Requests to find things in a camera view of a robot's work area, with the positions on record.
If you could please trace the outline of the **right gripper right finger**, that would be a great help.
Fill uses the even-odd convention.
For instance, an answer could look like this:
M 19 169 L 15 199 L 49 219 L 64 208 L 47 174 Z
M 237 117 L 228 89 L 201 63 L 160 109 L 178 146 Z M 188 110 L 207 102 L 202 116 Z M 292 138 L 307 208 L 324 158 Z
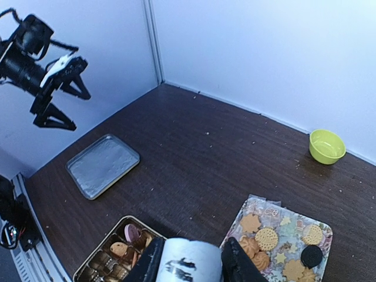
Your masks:
M 221 261 L 224 282 L 267 282 L 234 237 L 225 242 Z

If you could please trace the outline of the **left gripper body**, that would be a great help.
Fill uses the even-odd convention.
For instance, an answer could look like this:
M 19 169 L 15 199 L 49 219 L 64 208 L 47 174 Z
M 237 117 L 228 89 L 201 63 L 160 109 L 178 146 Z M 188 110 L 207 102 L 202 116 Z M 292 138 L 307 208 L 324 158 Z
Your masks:
M 35 116 L 66 116 L 52 102 L 52 94 L 55 90 L 61 90 L 72 96 L 76 96 L 76 75 L 53 75 L 47 78 L 41 86 L 42 80 L 32 79 L 29 93 L 35 98 L 30 112 Z

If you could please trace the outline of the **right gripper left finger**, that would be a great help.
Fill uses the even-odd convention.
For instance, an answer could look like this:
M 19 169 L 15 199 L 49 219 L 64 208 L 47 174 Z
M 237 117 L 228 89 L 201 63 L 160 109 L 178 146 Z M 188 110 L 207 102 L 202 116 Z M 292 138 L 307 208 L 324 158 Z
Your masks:
M 123 282 L 155 282 L 162 258 L 165 239 L 155 237 L 146 247 L 136 265 Z

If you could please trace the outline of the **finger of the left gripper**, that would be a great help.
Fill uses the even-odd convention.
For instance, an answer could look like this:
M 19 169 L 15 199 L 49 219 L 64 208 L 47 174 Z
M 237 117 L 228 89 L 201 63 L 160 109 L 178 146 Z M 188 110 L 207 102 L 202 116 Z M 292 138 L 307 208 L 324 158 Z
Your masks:
M 70 120 L 53 103 L 37 103 L 34 101 L 32 104 L 32 114 L 35 115 L 33 124 L 39 128 L 76 130 L 74 121 Z
M 75 75 L 64 81 L 60 90 L 83 100 L 89 100 L 91 98 L 91 95 L 80 75 Z

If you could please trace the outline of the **steel kitchen tongs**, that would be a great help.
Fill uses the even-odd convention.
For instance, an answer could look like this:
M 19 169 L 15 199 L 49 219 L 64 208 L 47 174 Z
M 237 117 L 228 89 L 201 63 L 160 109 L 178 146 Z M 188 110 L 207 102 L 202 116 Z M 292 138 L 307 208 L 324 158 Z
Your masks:
M 164 243 L 156 281 L 222 281 L 221 250 L 210 243 L 183 238 Z

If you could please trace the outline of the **pink round cookie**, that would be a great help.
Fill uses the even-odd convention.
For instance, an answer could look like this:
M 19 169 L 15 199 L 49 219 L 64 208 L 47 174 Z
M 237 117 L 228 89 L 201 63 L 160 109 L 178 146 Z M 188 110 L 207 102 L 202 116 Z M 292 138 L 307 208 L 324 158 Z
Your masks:
M 139 230 L 132 223 L 129 223 L 129 224 L 125 225 L 125 227 L 124 227 L 124 235 L 125 235 L 126 241 L 128 241 L 130 243 L 135 242 L 140 237 Z

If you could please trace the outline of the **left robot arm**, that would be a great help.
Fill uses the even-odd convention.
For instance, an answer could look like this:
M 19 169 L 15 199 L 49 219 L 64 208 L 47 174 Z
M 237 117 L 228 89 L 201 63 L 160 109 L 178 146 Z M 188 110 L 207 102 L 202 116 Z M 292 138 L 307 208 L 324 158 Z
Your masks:
M 6 14 L 12 14 L 18 27 L 1 41 L 1 84 L 14 85 L 34 97 L 30 112 L 35 115 L 33 123 L 37 127 L 76 130 L 74 121 L 51 102 L 52 94 L 61 90 L 89 100 L 91 95 L 80 76 L 88 62 L 75 56 L 78 47 L 53 40 L 53 30 L 35 15 L 20 19 L 13 8 L 1 12 L 2 16 Z M 51 45 L 66 49 L 69 54 L 45 67 L 38 65 Z

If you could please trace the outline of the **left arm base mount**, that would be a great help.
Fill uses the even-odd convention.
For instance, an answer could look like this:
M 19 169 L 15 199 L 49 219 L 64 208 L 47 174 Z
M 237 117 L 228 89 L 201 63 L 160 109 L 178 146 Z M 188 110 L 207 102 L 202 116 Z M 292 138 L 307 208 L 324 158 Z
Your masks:
M 16 196 L 15 186 L 1 176 L 1 247 L 14 250 L 21 246 L 24 252 L 33 249 L 41 240 L 24 194 Z

